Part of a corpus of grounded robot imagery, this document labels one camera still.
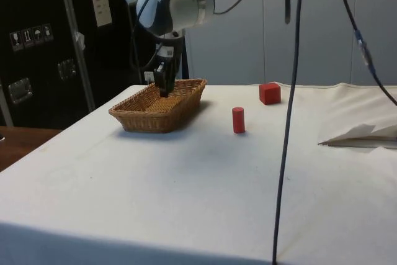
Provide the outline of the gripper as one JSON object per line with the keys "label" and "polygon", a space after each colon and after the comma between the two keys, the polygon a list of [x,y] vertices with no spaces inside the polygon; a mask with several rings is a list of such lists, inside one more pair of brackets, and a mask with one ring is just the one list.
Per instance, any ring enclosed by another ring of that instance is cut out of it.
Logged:
{"label": "gripper", "polygon": [[159,89],[161,97],[168,97],[169,92],[174,90],[176,74],[180,70],[181,56],[156,57],[156,68],[153,70],[154,82]]}

